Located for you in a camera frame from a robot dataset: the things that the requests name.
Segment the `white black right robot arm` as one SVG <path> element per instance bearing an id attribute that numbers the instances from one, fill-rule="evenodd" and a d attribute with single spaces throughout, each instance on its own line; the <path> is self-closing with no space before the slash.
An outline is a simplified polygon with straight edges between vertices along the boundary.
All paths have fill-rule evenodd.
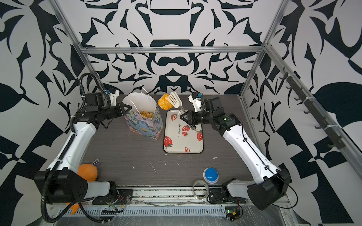
<path id="1" fill-rule="evenodd" d="M 194 109 L 180 118 L 192 129 L 196 125 L 211 125 L 231 144 L 252 175 L 252 182 L 238 179 L 228 182 L 226 189 L 230 196 L 248 199 L 261 211 L 282 198 L 290 187 L 289 171 L 278 169 L 264 156 L 246 133 L 242 121 L 224 111 L 220 98 L 203 99 L 201 94 L 192 94 L 189 101 Z"/>

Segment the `round bread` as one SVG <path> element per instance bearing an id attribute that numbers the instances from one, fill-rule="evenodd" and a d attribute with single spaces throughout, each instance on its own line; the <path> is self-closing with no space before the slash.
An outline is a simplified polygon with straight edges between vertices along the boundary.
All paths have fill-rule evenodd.
<path id="1" fill-rule="evenodd" d="M 173 105 L 168 100 L 169 94 L 164 94 L 157 102 L 159 107 L 163 110 L 170 110 L 173 108 Z"/>

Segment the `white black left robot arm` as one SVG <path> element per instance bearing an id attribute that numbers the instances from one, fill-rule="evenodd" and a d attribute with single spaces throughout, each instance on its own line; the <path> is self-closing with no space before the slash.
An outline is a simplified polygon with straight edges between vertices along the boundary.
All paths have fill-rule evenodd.
<path id="1" fill-rule="evenodd" d="M 118 195 L 113 181 L 87 181 L 78 175 L 78 168 L 98 127 L 105 120 L 126 116 L 136 104 L 118 103 L 118 95 L 108 91 L 81 96 L 83 102 L 69 122 L 67 142 L 49 167 L 35 175 L 43 208 L 48 203 L 78 203 L 98 197 L 112 202 Z"/>

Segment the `floral white paper bag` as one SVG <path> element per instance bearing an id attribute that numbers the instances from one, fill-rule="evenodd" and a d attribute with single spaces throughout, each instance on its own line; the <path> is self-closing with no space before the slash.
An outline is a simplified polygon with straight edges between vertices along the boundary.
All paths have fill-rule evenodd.
<path id="1" fill-rule="evenodd" d="M 130 131 L 155 140 L 159 139 L 163 129 L 161 113 L 155 99 L 143 86 L 140 86 L 140 91 L 127 95 L 122 102 L 132 107 L 125 115 Z"/>

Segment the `croissant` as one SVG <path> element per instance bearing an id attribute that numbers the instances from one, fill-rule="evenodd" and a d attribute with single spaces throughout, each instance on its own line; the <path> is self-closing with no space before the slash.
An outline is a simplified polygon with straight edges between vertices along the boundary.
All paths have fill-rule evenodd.
<path id="1" fill-rule="evenodd" d="M 154 113 L 150 113 L 150 112 L 147 112 L 147 111 L 142 111 L 141 113 L 141 116 L 143 117 L 143 119 L 152 119 L 153 116 L 154 116 Z"/>

